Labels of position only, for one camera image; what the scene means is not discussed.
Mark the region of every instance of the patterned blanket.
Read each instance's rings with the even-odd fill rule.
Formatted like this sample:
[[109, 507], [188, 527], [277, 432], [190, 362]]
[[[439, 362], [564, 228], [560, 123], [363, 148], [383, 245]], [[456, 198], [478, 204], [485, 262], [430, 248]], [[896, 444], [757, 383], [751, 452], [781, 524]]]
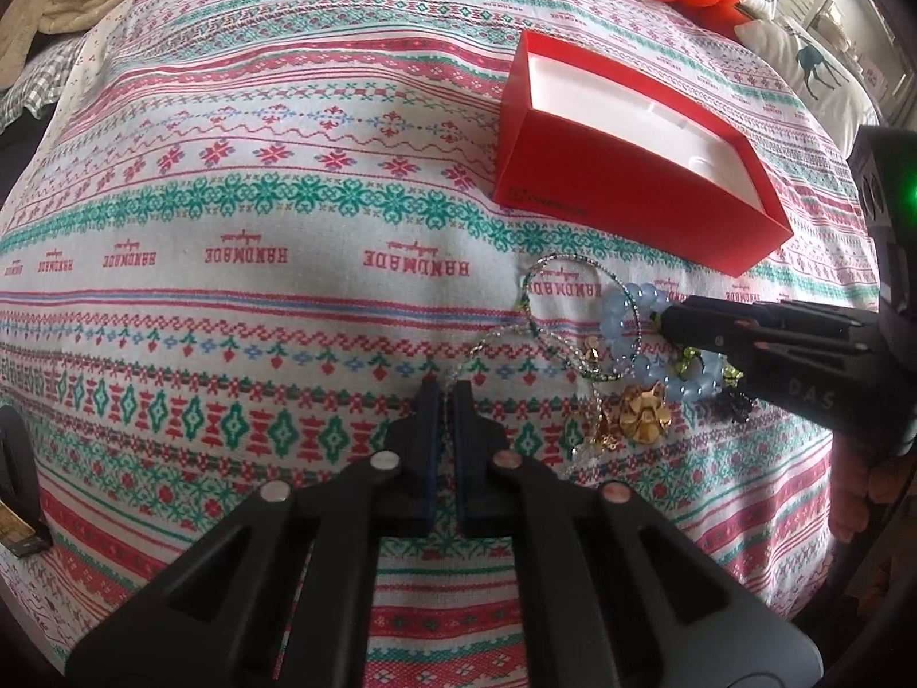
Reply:
[[[739, 127], [795, 238], [731, 280], [490, 202], [522, 28]], [[2, 401], [29, 425], [56, 541], [0, 553], [0, 572], [61, 657], [256, 484], [324, 480], [376, 448], [424, 376], [506, 320], [544, 253], [597, 257], [677, 298], [877, 297], [824, 131], [753, 54], [658, 3], [134, 0], [95, 66], [0, 212]], [[626, 169], [609, 181], [626, 192]], [[552, 267], [535, 311], [585, 337], [601, 287]], [[666, 347], [650, 338], [648, 353]], [[530, 341], [479, 357], [480, 410], [561, 468], [585, 387]], [[788, 615], [829, 555], [830, 436], [773, 408], [745, 427], [703, 402], [673, 411], [667, 439], [621, 450], [602, 478], [631, 482]], [[457, 535], [442, 474], [434, 535], [383, 542], [366, 684], [523, 685], [510, 546]]]

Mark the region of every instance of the green led light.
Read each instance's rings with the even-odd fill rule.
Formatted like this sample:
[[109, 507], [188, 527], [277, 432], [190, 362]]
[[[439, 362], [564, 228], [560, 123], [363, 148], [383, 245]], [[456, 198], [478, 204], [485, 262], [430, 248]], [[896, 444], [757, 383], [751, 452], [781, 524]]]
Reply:
[[911, 174], [911, 178], [902, 184], [899, 198], [903, 210], [907, 213], [907, 222], [917, 224], [917, 174]]

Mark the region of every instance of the black device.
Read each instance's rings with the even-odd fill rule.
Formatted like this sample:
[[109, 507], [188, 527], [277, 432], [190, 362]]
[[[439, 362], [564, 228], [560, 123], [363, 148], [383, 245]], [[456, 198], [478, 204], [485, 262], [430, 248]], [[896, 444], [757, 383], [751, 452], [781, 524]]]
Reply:
[[0, 407], [0, 545], [17, 558], [54, 545], [41, 519], [29, 432], [11, 406]]
[[727, 355], [744, 392], [854, 439], [869, 462], [907, 454], [917, 436], [914, 158], [917, 134], [871, 126], [850, 158], [876, 244], [879, 312], [689, 297], [662, 314], [662, 335]]
[[[306, 489], [262, 486], [76, 646], [70, 683], [361, 686], [379, 537], [433, 523], [441, 406], [426, 382], [373, 457]], [[507, 449], [467, 382], [448, 413], [460, 532], [512, 537], [533, 688], [810, 688], [821, 677], [807, 636], [638, 495], [609, 502]]]

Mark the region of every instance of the wall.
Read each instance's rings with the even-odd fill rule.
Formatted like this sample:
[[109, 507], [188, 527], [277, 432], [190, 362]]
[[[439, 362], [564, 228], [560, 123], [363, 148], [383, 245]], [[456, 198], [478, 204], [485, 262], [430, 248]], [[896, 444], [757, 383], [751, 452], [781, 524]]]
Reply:
[[888, 95], [882, 100], [882, 108], [886, 110], [891, 91], [904, 74], [902, 62], [888, 43], [888, 36], [869, 0], [836, 0], [836, 3], [841, 10], [844, 33], [856, 45], [856, 54], [872, 59], [888, 82]]

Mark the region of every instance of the human hand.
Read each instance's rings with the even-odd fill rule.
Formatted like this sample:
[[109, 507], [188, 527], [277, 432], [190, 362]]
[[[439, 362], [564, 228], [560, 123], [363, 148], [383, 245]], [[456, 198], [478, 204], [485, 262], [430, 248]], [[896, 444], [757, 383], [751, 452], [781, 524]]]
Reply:
[[[892, 458], [869, 470], [865, 460], [854, 453], [852, 443], [834, 435], [831, 449], [831, 511], [828, 529], [843, 543], [862, 533], [869, 523], [867, 498], [880, 505], [890, 505], [908, 480], [914, 458]], [[909, 494], [917, 486], [911, 485]]]

